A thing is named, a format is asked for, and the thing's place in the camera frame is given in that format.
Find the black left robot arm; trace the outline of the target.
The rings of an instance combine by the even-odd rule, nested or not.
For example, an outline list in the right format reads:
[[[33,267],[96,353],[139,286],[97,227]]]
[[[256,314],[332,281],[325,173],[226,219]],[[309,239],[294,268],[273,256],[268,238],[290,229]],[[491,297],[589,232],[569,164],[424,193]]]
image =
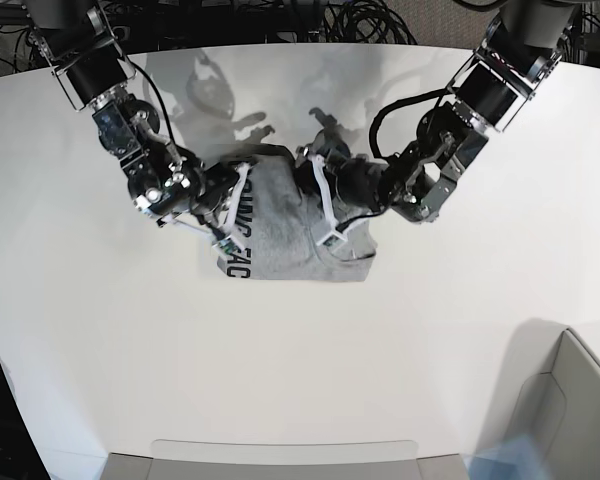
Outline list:
[[[342,200],[364,210],[340,223],[339,231],[388,210],[416,224],[434,221],[489,132],[506,129],[555,69],[576,2],[499,1],[496,7],[481,43],[449,83],[382,108],[369,129],[372,161],[355,161],[352,179],[343,167],[336,170]],[[383,120],[428,100],[435,105],[419,121],[414,140],[400,153],[382,155]]]

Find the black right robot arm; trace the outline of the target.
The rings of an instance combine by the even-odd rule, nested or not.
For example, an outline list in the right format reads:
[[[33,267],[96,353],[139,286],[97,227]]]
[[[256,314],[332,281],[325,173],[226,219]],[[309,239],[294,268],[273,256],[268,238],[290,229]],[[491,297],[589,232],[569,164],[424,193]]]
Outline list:
[[[212,233],[229,231],[246,179],[243,167],[207,168],[160,127],[169,119],[128,92],[142,68],[119,46],[96,1],[27,1],[34,43],[72,107],[89,108],[102,147],[119,162],[134,206],[158,224],[183,214]]]

